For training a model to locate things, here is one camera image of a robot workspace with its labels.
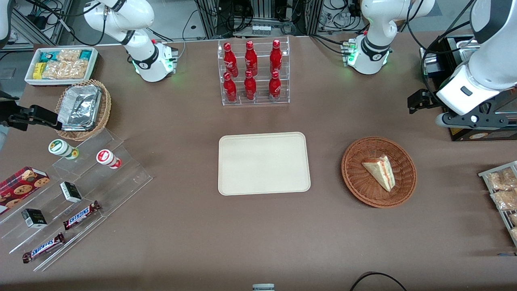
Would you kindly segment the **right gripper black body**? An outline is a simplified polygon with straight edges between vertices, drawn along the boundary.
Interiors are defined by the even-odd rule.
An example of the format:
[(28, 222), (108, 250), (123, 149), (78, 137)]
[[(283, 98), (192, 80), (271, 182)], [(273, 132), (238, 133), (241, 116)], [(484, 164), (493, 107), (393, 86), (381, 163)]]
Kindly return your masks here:
[(11, 96), (10, 94), (0, 91), (0, 123), (4, 127), (11, 127), (20, 131), (25, 131), (25, 126), (21, 123), (9, 121), (11, 115), (20, 112), (17, 101), (19, 97)]

